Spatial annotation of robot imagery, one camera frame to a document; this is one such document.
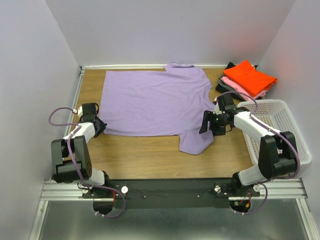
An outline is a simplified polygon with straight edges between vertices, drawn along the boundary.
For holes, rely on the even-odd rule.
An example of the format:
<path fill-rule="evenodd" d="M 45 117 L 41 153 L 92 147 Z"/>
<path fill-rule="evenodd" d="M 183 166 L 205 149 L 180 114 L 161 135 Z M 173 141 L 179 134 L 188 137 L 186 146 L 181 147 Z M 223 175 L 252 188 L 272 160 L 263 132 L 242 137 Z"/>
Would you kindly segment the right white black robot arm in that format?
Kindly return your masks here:
<path fill-rule="evenodd" d="M 282 132 L 262 122 L 253 111 L 236 106 L 228 93 L 218 96 L 214 102 L 220 112 L 204 111 L 200 134 L 211 131 L 214 136 L 223 136 L 226 127 L 230 126 L 242 130 L 259 145 L 257 164 L 234 173 L 231 182 L 222 190 L 241 196 L 256 184 L 277 178 L 293 178 L 299 173 L 301 161 L 292 132 Z"/>

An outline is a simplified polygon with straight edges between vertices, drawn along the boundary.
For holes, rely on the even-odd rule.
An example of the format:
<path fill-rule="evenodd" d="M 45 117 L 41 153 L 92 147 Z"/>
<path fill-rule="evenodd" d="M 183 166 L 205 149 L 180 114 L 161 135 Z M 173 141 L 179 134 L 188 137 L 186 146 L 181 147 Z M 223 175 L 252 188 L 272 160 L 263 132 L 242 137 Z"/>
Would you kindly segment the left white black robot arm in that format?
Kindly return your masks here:
<path fill-rule="evenodd" d="M 69 110 L 79 117 L 76 123 L 54 123 L 53 115 Z M 52 179 L 56 183 L 77 183 L 83 190 L 94 191 L 104 198 L 110 194 L 110 178 L 105 171 L 93 168 L 88 142 L 104 132 L 107 124 L 99 117 L 99 105 L 95 102 L 82 104 L 79 108 L 59 107 L 48 118 L 55 127 L 74 126 L 63 138 L 51 142 Z"/>

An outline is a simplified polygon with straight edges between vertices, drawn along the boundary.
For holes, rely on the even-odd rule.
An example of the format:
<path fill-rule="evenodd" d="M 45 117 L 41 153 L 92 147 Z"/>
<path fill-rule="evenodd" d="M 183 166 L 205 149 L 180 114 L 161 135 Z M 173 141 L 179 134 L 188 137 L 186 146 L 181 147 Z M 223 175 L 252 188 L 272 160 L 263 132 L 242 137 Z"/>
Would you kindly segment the purple t shirt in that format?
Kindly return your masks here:
<path fill-rule="evenodd" d="M 164 71 L 107 71 L 99 117 L 104 133 L 125 137 L 179 136 L 181 152 L 199 155 L 214 142 L 200 133 L 205 111 L 213 110 L 206 73 L 171 63 Z"/>

